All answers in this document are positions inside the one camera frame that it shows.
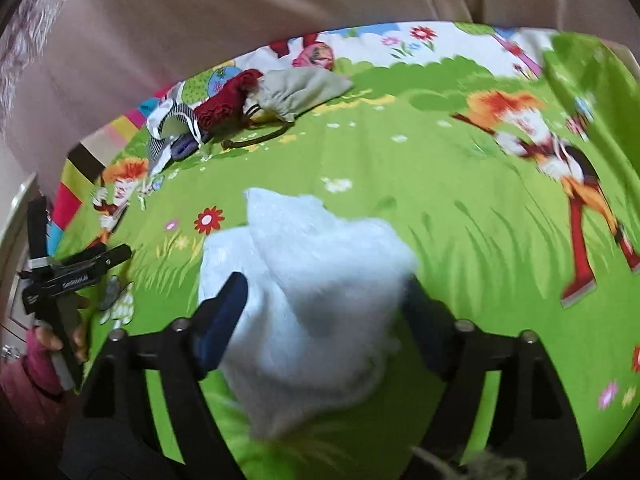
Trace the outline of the person left hand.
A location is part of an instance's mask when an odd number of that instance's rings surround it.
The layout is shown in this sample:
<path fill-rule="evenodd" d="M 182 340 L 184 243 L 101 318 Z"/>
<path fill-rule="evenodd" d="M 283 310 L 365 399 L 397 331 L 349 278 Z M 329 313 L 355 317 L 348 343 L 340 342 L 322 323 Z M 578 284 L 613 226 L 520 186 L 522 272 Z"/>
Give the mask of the person left hand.
<path fill-rule="evenodd" d="M 74 314 L 73 331 L 70 333 L 70 344 L 74 350 L 76 360 L 85 363 L 88 360 L 87 322 L 80 314 L 80 310 L 90 307 L 90 301 L 77 294 L 62 297 L 62 307 L 65 314 Z M 64 348 L 63 341 L 53 333 L 49 326 L 37 321 L 34 334 L 38 344 L 47 352 L 59 352 Z"/>

